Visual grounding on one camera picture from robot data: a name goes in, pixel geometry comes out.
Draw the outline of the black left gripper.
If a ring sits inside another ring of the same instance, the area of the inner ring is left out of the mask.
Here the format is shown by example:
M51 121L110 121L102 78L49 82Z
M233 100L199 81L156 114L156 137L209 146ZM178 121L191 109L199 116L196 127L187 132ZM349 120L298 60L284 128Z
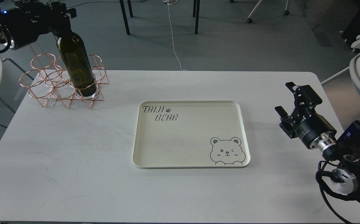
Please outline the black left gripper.
M0 24L10 35L10 49L17 50L35 42L40 35L51 32L56 37L72 34L71 19L76 9L67 9L66 4L53 2L15 2L15 7L2 11Z

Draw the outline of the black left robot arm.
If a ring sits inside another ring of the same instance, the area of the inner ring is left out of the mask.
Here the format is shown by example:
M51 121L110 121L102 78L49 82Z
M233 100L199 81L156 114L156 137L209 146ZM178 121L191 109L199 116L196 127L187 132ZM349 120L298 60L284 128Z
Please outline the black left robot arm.
M73 77L79 68L79 59L85 57L79 36L71 30L70 20L76 16L76 9L67 8L61 2L19 0L13 9L0 8L0 53L20 49L36 42L42 34L53 33L58 38L59 53Z

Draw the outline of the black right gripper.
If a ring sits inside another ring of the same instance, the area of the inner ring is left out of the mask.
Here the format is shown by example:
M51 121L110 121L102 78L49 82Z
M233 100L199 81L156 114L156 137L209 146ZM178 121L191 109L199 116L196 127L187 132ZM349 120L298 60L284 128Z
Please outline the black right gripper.
M274 109L280 116L279 126L286 135L291 139L299 138L308 149L316 148L318 143L313 142L322 135L334 139L337 133L335 128L315 111L315 107L322 104L322 99L312 87L295 85L293 82L287 82L285 86L294 95L295 108L290 116L282 106Z

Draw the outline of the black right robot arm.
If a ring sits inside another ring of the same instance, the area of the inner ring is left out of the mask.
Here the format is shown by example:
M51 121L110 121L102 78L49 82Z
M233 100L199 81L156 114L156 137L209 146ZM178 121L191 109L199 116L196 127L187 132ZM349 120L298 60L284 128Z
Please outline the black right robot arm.
M293 93L295 108L288 115L282 106L275 107L279 114L280 128L292 139L299 138L308 149L319 149L324 158L318 163L315 179L321 196L329 209L344 223L330 205L326 195L360 203L360 121L352 122L345 132L335 138L335 128L315 111L322 99L310 85L287 82Z

